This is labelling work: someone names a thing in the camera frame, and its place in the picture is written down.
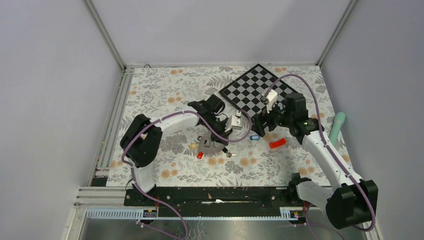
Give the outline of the black key fob with key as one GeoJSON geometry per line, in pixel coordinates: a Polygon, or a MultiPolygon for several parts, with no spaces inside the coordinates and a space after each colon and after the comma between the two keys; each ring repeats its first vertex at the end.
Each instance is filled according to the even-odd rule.
{"type": "Polygon", "coordinates": [[[237,154],[231,153],[229,150],[224,151],[224,153],[226,154],[226,156],[227,156],[228,158],[231,158],[231,157],[233,157],[233,156],[237,156],[237,154]]]}

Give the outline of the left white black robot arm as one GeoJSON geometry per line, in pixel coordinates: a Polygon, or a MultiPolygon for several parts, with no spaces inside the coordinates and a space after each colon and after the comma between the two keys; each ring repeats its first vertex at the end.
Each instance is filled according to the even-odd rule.
{"type": "Polygon", "coordinates": [[[189,102],[183,110],[163,117],[149,118],[144,114],[135,117],[123,135],[120,147],[123,149],[123,162],[131,167],[138,189],[135,197],[142,205],[148,206],[155,200],[153,161],[162,138],[201,125],[208,128],[208,132],[199,139],[200,152],[214,155],[229,144],[228,138],[232,133],[228,119],[219,119],[224,109],[225,103],[213,94],[206,100],[189,102]]]}

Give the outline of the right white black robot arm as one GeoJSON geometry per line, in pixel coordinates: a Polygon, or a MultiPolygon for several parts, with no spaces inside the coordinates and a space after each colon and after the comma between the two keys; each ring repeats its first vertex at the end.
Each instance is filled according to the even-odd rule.
{"type": "Polygon", "coordinates": [[[324,132],[321,121],[309,117],[306,99],[301,93],[287,94],[283,109],[277,105],[277,93],[264,91],[260,100],[265,108],[255,115],[252,130],[260,136],[265,128],[289,129],[290,134],[316,160],[326,175],[331,189],[308,178],[293,180],[294,188],[287,191],[287,201],[299,206],[304,201],[320,208],[338,230],[370,222],[369,232],[376,224],[378,187],[373,180],[364,180],[344,161],[324,132]]]}

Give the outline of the large grey metal keyring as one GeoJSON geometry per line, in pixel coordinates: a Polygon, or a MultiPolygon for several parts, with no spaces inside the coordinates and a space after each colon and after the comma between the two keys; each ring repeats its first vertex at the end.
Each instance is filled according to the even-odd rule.
{"type": "Polygon", "coordinates": [[[198,149],[204,155],[212,156],[220,153],[226,146],[223,143],[212,141],[212,133],[207,132],[197,138],[198,149]]]}

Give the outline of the red key tag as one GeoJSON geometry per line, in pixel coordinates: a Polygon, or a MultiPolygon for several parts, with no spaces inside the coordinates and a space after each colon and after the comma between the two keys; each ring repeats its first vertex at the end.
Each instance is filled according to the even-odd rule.
{"type": "Polygon", "coordinates": [[[200,160],[200,159],[202,159],[202,158],[203,158],[203,155],[204,155],[204,154],[203,154],[202,152],[199,152],[199,153],[197,154],[197,159],[199,159],[199,160],[200,160]]]}

